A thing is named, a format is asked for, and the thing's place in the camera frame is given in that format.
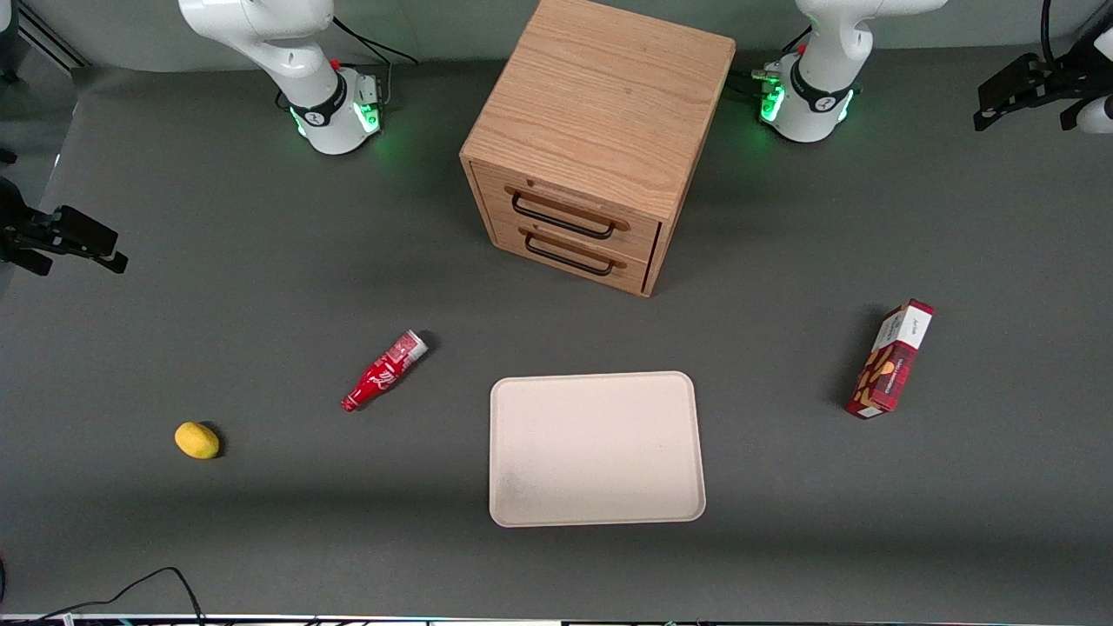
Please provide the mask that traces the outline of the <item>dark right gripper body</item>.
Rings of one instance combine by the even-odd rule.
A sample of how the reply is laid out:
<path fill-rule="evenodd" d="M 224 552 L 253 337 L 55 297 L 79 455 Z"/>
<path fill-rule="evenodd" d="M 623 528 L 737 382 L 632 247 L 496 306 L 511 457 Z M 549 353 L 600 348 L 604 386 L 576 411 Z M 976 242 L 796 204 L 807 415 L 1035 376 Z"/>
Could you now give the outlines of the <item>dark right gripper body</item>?
<path fill-rule="evenodd" d="M 1 178 L 1 247 L 3 253 L 13 250 L 32 250 L 36 236 L 40 234 L 39 211 L 33 211 L 23 200 L 23 194 L 12 180 Z"/>

